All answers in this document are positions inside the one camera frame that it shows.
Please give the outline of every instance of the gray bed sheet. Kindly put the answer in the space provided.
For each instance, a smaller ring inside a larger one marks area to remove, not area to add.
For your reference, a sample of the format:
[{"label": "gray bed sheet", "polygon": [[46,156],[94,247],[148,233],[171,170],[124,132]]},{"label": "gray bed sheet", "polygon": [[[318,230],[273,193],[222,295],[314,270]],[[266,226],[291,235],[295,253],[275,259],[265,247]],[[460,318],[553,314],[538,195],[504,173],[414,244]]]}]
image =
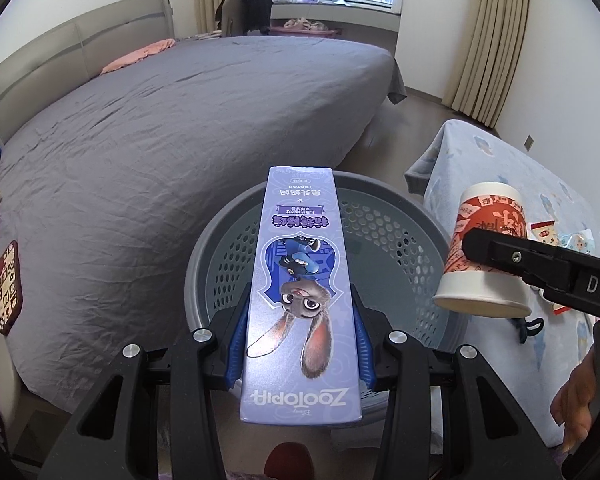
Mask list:
[{"label": "gray bed sheet", "polygon": [[0,162],[0,255],[18,241],[24,298],[7,343],[27,388],[72,412],[125,344],[170,345],[213,215],[270,166],[339,164],[399,86],[373,46],[223,38],[179,42],[41,111]]}]

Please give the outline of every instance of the zootopia box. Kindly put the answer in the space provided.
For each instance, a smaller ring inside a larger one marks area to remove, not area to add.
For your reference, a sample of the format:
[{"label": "zootopia box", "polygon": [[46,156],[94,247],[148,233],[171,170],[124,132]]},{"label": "zootopia box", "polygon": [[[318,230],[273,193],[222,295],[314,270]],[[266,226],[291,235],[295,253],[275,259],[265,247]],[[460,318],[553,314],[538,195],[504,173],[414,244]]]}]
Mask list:
[{"label": "zootopia box", "polygon": [[270,168],[255,254],[240,418],[362,417],[338,197],[328,168]]}]

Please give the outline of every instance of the headboard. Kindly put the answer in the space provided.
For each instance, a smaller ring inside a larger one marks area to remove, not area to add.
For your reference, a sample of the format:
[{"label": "headboard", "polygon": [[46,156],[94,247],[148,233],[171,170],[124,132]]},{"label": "headboard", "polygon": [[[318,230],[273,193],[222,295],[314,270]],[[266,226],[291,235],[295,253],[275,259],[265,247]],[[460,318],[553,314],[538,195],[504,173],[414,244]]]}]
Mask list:
[{"label": "headboard", "polygon": [[0,63],[0,147],[111,61],[174,38],[169,0],[122,0],[58,25]]}]

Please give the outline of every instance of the rabbit ear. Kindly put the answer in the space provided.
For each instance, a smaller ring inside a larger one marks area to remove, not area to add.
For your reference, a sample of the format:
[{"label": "rabbit ear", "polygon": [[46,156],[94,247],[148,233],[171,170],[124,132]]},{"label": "rabbit ear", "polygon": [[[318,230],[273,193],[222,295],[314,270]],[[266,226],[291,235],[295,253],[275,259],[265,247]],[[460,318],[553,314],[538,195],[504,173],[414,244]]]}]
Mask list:
[{"label": "rabbit ear", "polygon": [[309,335],[302,349],[302,373],[315,379],[331,361],[331,321],[328,314],[318,314],[311,323]]},{"label": "rabbit ear", "polygon": [[280,346],[286,335],[291,330],[294,317],[285,311],[282,317],[267,332],[247,348],[247,357],[262,357],[270,354]]}]

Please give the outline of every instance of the gray plastic basket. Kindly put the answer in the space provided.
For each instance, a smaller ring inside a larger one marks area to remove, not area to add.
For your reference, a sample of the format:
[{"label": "gray plastic basket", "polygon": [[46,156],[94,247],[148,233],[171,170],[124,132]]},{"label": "gray plastic basket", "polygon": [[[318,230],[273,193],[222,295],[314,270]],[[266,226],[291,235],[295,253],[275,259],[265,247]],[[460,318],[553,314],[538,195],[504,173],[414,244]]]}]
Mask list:
[{"label": "gray plastic basket", "polygon": [[[419,204],[385,184],[334,171],[349,277],[366,307],[382,310],[394,328],[430,348],[454,351],[466,316],[432,297],[448,251],[439,224]],[[229,202],[206,226],[189,260],[185,308],[190,330],[235,306],[251,281],[266,183]],[[363,424],[382,418],[387,392],[362,391]]]}]

